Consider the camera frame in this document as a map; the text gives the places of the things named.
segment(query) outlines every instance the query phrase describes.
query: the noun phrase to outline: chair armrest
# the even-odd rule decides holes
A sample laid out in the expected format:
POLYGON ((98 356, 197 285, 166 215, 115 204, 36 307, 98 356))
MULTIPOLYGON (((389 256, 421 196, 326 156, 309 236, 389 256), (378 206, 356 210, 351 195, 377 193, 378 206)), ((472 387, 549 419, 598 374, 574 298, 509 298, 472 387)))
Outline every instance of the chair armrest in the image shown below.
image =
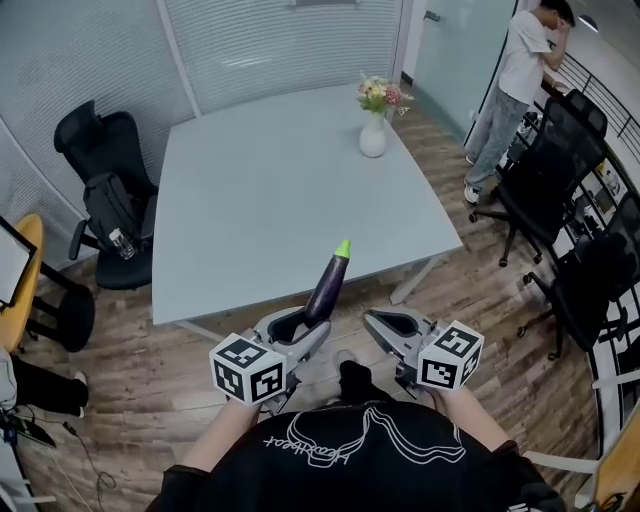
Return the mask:
POLYGON ((86 245, 87 247, 92 247, 93 249, 100 250, 98 240, 96 240, 92 236, 84 234, 84 230, 86 229, 88 222, 89 221, 87 221, 86 219, 81 220, 76 226, 76 230, 73 233, 73 238, 71 239, 71 245, 69 246, 69 259, 71 261, 75 261, 76 259, 78 259, 80 245, 86 245))
POLYGON ((156 205, 158 204, 158 196, 151 196, 147 202, 147 209, 142 219, 142 228, 140 229, 140 238, 148 240, 153 238, 153 230, 156 223, 156 205))
POLYGON ((615 331, 603 334, 598 338, 598 341, 602 343, 603 341, 609 341, 613 338, 620 341, 627 332, 631 332, 637 327, 640 327, 640 318, 629 323, 629 312, 627 308, 622 308, 620 310, 620 318, 617 320, 609 320, 602 326, 603 329, 615 329, 615 331))
POLYGON ((618 341, 622 339, 624 333, 627 332, 627 322, 629 321, 629 312, 627 308, 620 310, 620 320, 618 320, 618 327, 616 328, 616 338, 618 341))
POLYGON ((576 204, 574 202, 569 202, 569 204, 565 204, 565 218, 562 219, 562 227, 565 227, 569 222, 576 218, 576 204))

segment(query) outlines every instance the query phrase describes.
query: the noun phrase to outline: black office chair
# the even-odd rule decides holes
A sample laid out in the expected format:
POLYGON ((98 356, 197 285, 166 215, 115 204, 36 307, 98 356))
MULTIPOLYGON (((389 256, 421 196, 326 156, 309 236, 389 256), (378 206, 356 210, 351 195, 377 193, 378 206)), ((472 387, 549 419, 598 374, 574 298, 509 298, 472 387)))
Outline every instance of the black office chair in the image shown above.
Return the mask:
POLYGON ((640 281, 640 196, 628 193, 618 205, 611 222, 593 240, 580 240, 575 249, 559 261, 558 274, 551 286, 535 273, 524 276, 540 287, 551 302, 551 309, 518 328, 522 338, 531 326, 556 317, 556 352, 562 354, 563 330, 584 351, 590 351, 603 329, 615 329, 622 339, 627 329, 627 310, 620 319, 607 320, 609 302, 640 281))
POLYGON ((582 93, 572 93, 566 98, 547 101, 533 144, 504 174, 494 190, 506 212, 478 208, 469 215, 471 222, 476 222, 478 215, 482 215, 509 223, 501 267, 508 264, 518 231, 535 249, 535 263, 542 261, 536 239, 553 254, 551 246, 560 229, 575 213, 570 209, 573 192, 605 159, 607 118, 582 93))
POLYGON ((126 290, 149 284, 158 189, 147 176, 133 117, 127 112, 98 116, 94 101, 88 101, 58 123, 54 146, 87 187, 85 204, 88 191, 94 187, 112 182, 118 185, 119 188, 114 187, 112 192, 121 192, 118 198, 120 218, 127 221, 126 226, 114 226, 113 216, 103 218, 108 217, 106 206, 111 199, 105 197, 104 215, 92 215, 88 221, 78 224, 69 258, 78 257, 81 244, 98 249, 96 283, 101 288, 126 290), (85 234, 87 224, 97 238, 85 234), (106 231, 110 232, 114 227, 122 227, 131 238, 136 249, 131 259, 123 259, 108 238, 106 231))

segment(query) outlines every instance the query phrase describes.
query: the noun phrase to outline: eggplant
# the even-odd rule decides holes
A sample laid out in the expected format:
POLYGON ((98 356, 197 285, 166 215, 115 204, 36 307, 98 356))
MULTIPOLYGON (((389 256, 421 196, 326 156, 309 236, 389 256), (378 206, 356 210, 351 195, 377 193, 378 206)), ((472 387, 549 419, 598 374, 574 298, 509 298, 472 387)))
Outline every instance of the eggplant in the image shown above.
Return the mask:
POLYGON ((304 324, 311 329, 331 316, 349 265, 351 240, 343 240, 329 260, 304 308, 304 324))

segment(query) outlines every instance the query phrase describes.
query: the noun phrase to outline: white vase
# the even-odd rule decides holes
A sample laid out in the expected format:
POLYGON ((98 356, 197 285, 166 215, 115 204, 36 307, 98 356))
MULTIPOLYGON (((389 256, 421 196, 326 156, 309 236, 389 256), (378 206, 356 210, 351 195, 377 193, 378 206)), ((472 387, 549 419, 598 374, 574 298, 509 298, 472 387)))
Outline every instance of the white vase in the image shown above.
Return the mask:
POLYGON ((384 133, 384 114, 369 113, 369 120, 360 132, 360 151, 369 158, 377 158, 387 148, 387 136, 384 133))

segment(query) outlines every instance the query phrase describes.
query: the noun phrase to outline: plastic bottle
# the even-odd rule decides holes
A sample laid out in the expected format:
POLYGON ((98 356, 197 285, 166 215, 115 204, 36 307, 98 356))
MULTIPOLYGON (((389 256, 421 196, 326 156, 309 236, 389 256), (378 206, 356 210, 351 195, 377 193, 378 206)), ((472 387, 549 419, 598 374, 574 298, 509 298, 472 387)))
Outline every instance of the plastic bottle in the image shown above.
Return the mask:
POLYGON ((304 323, 308 328, 327 320, 331 316, 344 274, 349 265, 351 240, 344 240, 333 253, 329 264, 324 269, 320 281, 309 298, 304 310, 304 323))
POLYGON ((116 228, 109 233, 109 239, 113 243, 113 246, 118 249, 118 253, 122 259, 130 260, 133 258, 136 250, 133 248, 133 245, 131 245, 131 242, 127 240, 127 237, 122 234, 120 228, 116 228))

